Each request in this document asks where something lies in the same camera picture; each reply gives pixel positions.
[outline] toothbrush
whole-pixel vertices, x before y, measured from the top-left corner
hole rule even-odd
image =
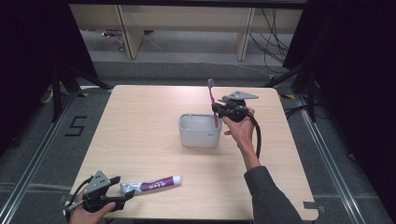
[[[212,78],[207,80],[207,87],[209,88],[209,93],[210,93],[210,99],[212,100],[212,105],[215,104],[215,98],[213,98],[212,95],[212,88],[215,86],[215,82],[213,81]],[[215,119],[215,127],[218,128],[219,127],[219,121],[218,121],[218,115],[213,112],[214,116],[213,118]]]

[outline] plastic bin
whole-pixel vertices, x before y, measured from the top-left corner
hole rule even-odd
[[[178,129],[181,144],[185,147],[216,147],[222,127],[222,120],[218,128],[215,127],[213,115],[183,114],[180,116]]]

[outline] toothpaste tube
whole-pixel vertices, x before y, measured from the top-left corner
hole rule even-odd
[[[164,187],[179,185],[181,182],[180,175],[168,176],[166,178],[151,180],[149,182],[138,182],[138,183],[126,183],[120,184],[121,191],[127,193],[129,191],[135,190],[136,193],[141,193],[144,191],[149,191],[152,189],[160,189]]]

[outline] gray floor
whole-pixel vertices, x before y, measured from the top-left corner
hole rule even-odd
[[[81,33],[86,40],[99,78],[112,85],[201,85],[200,79],[215,77],[215,83],[219,86],[258,87],[269,81],[269,75],[278,77],[281,72],[286,71],[280,67],[279,62],[270,57],[264,58],[262,51],[252,41],[249,41],[246,59],[238,62],[232,34],[157,31],[147,33],[148,38],[144,39],[136,59],[129,60],[124,52],[120,51],[119,40],[116,37],[102,37],[101,31]],[[282,35],[281,38],[286,45],[291,40],[290,35]],[[224,78],[224,70],[230,76],[234,76],[234,79]],[[84,86],[91,85],[84,80],[80,80],[80,83]],[[279,84],[276,87],[279,94],[291,93],[291,83],[292,79]],[[67,194],[74,183],[109,95],[109,92],[97,91],[91,92],[87,97],[77,97],[73,101],[11,223],[64,222],[63,206],[58,203],[59,198]],[[297,106],[296,101],[292,99],[281,99],[281,103],[285,109]],[[7,200],[13,186],[20,180],[40,146],[51,125],[51,109],[51,104],[44,104],[38,108],[31,122],[21,133],[21,145],[10,148],[0,158],[0,204]],[[359,165],[346,157],[347,145],[334,122],[327,116],[325,108],[316,107],[316,114],[318,128],[366,223],[392,223]],[[79,125],[85,125],[86,128],[80,137],[67,137],[67,133],[75,131],[69,128],[75,116],[87,117],[79,121]],[[288,121],[308,183],[319,207],[320,213],[316,223],[353,223],[318,153],[318,147],[309,134],[302,113],[297,112]],[[114,223],[134,222],[116,220]]]

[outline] person's left hand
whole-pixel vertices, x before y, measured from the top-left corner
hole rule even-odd
[[[76,201],[79,202],[82,200],[82,195],[84,193],[84,189],[78,194],[76,197]],[[101,210],[90,213],[85,211],[82,205],[78,206],[71,214],[69,224],[96,224],[99,223],[102,217],[111,212],[113,208],[116,206],[115,203],[106,204]]]

